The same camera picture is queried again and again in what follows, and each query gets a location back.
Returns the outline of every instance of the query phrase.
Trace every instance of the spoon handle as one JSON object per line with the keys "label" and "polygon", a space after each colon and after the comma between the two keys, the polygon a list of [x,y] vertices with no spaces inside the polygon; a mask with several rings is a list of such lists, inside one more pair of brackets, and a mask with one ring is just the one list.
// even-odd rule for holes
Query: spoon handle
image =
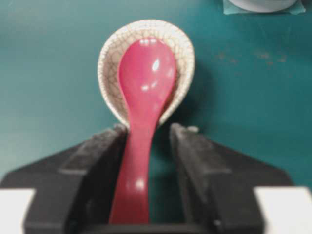
{"label": "spoon handle", "polygon": [[148,169],[154,129],[130,127],[110,213],[111,224],[149,223]]}

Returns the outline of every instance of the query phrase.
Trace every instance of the plastic spoon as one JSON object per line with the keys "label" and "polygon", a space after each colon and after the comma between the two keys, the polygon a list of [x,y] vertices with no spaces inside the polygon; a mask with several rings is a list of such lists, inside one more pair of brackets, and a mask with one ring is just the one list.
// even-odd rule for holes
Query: plastic spoon
{"label": "plastic spoon", "polygon": [[175,78],[175,57],[158,39],[134,42],[121,58],[118,81],[127,106],[130,130],[115,188],[111,224],[149,222],[151,143]]}

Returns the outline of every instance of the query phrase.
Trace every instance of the small bowl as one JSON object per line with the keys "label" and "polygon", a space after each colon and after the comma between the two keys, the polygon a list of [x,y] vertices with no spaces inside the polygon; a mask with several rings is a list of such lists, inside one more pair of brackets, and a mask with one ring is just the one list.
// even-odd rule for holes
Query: small bowl
{"label": "small bowl", "polygon": [[129,127],[125,103],[118,86],[118,65],[121,56],[135,41],[154,37],[167,44],[176,60],[175,86],[165,104],[158,125],[163,124],[186,96],[194,74],[194,48],[187,35],[178,27],[161,20],[149,19],[130,23],[114,32],[105,42],[97,64],[97,77],[102,96],[121,123]]}
{"label": "small bowl", "polygon": [[229,0],[234,5],[248,11],[271,13],[292,6],[297,0]]}

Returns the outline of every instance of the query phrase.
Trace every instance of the white object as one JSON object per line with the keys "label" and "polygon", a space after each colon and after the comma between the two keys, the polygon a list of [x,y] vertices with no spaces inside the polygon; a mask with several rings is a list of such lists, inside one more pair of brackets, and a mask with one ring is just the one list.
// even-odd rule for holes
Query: white object
{"label": "white object", "polygon": [[127,127],[127,111],[117,81],[118,65],[121,56],[133,42],[148,37],[160,39],[167,44],[175,56],[177,66],[176,83],[159,119],[159,125],[163,124],[182,102],[193,79],[194,49],[190,39],[181,29],[156,19],[136,21],[118,29],[107,39],[100,52],[97,77],[107,106]]}
{"label": "white object", "polygon": [[24,234],[23,223],[35,189],[0,189],[0,233]]}
{"label": "white object", "polygon": [[199,128],[197,126],[188,126],[187,130],[193,132],[193,133],[198,133],[199,132]]}
{"label": "white object", "polygon": [[255,187],[264,234],[312,234],[312,197],[305,187]]}
{"label": "white object", "polygon": [[229,0],[234,5],[248,11],[270,13],[284,10],[297,0]]}

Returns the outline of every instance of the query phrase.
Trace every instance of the white crackled ceramic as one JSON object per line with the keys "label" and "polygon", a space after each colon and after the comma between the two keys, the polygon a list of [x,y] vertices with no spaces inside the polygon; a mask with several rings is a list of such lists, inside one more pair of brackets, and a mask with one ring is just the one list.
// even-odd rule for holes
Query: white crackled ceramic
{"label": "white crackled ceramic", "polygon": [[248,11],[270,13],[284,10],[297,0],[229,0],[234,5]]}
{"label": "white crackled ceramic", "polygon": [[97,77],[105,102],[127,127],[129,127],[127,111],[118,87],[118,65],[127,48],[133,42],[146,37],[155,37],[166,43],[174,53],[177,64],[175,86],[159,119],[159,125],[163,124],[182,102],[193,79],[195,69],[193,45],[178,27],[165,21],[149,19],[130,23],[117,30],[108,38],[100,52]]}

